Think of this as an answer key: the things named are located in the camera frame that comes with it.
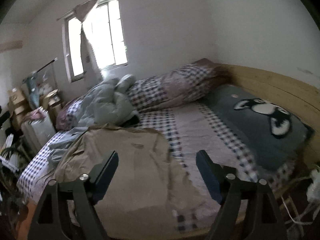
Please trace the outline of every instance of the white wall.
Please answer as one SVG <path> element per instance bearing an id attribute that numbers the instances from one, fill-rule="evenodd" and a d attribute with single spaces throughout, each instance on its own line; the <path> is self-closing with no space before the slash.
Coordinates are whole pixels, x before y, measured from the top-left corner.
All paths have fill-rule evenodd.
<path id="1" fill-rule="evenodd" d="M 320 88 L 320 31 L 300 0 L 207 1 L 212 59 L 277 72 Z"/>
<path id="2" fill-rule="evenodd" d="M 22 40 L 26 42 L 28 26 L 23 24 L 0 25 L 0 43 Z M 22 79 L 30 72 L 25 63 L 26 47 L 0 53 L 0 105 L 6 109 L 9 101 L 7 90 L 20 86 Z"/>
<path id="3" fill-rule="evenodd" d="M 68 82 L 62 46 L 64 13 L 87 0 L 55 0 L 30 24 L 28 64 L 35 69 L 55 57 L 58 86 L 66 99 L 85 93 L 83 81 Z M 210 15 L 205 0 L 119 0 L 128 48 L 128 67 L 122 76 L 138 78 L 165 73 L 208 56 L 212 51 Z"/>
<path id="4" fill-rule="evenodd" d="M 65 99 L 85 93 L 68 82 L 62 23 L 87 0 L 55 0 L 30 24 L 28 69 L 55 63 Z M 138 78 L 208 57 L 265 69 L 320 87 L 320 31 L 300 0 L 120 0 L 129 66 Z"/>

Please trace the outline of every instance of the cardboard box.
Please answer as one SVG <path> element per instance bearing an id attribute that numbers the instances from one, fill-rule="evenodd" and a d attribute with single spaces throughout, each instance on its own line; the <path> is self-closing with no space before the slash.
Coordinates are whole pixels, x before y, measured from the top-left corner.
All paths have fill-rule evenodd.
<path id="1" fill-rule="evenodd" d="M 10 112 L 10 117 L 13 116 L 13 114 L 21 114 L 22 112 L 31 112 L 31 108 L 29 106 L 29 104 L 24 104 L 22 106 L 18 106 L 17 108 L 14 108 L 14 106 L 10 103 L 8 103 L 8 108 L 9 108 L 9 112 Z"/>
<path id="2" fill-rule="evenodd" d="M 44 109 L 47 110 L 47 109 L 48 109 L 48 106 L 49 106 L 49 101 L 50 101 L 52 98 L 54 98 L 55 96 L 58 96 L 58 90 L 57 90 L 57 89 L 54 90 L 54 91 L 52 91 L 52 92 L 50 92 L 49 94 L 47 94 L 47 95 L 44 97 L 41 106 L 42 106 Z"/>
<path id="3" fill-rule="evenodd" d="M 40 105 L 43 107 L 43 100 L 44 100 L 45 96 L 40 96 L 39 97 L 39 103 Z"/>
<path id="4" fill-rule="evenodd" d="M 61 101 L 60 97 L 55 96 L 55 97 L 50 99 L 50 101 L 48 103 L 48 106 L 50 108 L 50 107 L 55 106 L 56 104 L 61 104 L 61 103 L 62 103 L 62 101 Z"/>
<path id="5" fill-rule="evenodd" d="M 62 104 L 58 104 L 56 106 L 49 107 L 48 112 L 51 119 L 51 122 L 54 126 L 56 126 L 57 117 L 59 112 L 62 110 Z"/>
<path id="6" fill-rule="evenodd" d="M 27 98 L 20 89 L 14 88 L 12 90 L 8 90 L 8 95 L 11 108 L 16 109 L 17 107 L 28 103 Z"/>
<path id="7" fill-rule="evenodd" d="M 20 130 L 23 118 L 28 112 L 29 111 L 24 111 L 24 112 L 22 112 L 20 114 L 13 113 L 13 115 L 12 115 L 12 125 L 13 125 L 13 128 L 15 130 L 17 130 L 17 131 Z"/>

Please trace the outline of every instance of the wooden headboard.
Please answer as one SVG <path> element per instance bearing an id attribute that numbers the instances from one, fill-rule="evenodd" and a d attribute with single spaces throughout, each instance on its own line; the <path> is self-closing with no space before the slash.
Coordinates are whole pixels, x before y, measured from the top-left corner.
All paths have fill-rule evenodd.
<path id="1" fill-rule="evenodd" d="M 266 70 L 223 66 L 232 74 L 235 85 L 290 110 L 315 129 L 315 135 L 304 151 L 304 162 L 309 166 L 320 160 L 320 91 L 316 87 Z"/>

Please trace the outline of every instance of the black metal bracket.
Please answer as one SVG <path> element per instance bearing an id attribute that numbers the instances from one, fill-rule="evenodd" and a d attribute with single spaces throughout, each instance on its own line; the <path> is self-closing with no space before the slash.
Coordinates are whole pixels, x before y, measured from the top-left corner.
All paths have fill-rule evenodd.
<path id="1" fill-rule="evenodd" d="M 103 199 L 118 163 L 118 154 L 113 152 L 89 174 L 82 174 L 75 181 L 49 181 L 33 216 L 28 240 L 74 239 L 67 200 L 74 201 L 85 239 L 109 239 L 93 206 Z"/>
<path id="2" fill-rule="evenodd" d="M 206 151 L 196 154 L 196 165 L 212 199 L 221 208 L 206 240 L 228 240 L 236 224 L 241 200 L 247 199 L 242 238 L 245 240 L 286 240 L 287 233 L 279 206 L 268 183 L 242 181 L 236 169 L 212 162 Z"/>

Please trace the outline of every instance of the pillowcase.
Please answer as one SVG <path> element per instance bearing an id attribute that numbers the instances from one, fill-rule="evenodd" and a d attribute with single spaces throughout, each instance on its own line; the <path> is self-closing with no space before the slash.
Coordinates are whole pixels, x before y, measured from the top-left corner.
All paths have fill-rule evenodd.
<path id="1" fill-rule="evenodd" d="M 139 80 L 127 93 L 139 112 L 148 112 L 196 101 L 229 80 L 226 68 L 204 58 L 167 74 Z"/>
<path id="2" fill-rule="evenodd" d="M 288 110 L 233 85 L 222 85 L 202 102 L 252 151 L 257 169 L 276 171 L 313 134 L 312 128 Z"/>
<path id="3" fill-rule="evenodd" d="M 76 118 L 75 114 L 81 103 L 82 103 L 82 99 L 76 98 L 68 102 L 64 106 L 64 108 L 59 112 L 57 117 L 57 121 L 56 121 L 57 131 L 69 131 L 73 128 L 72 124 Z"/>

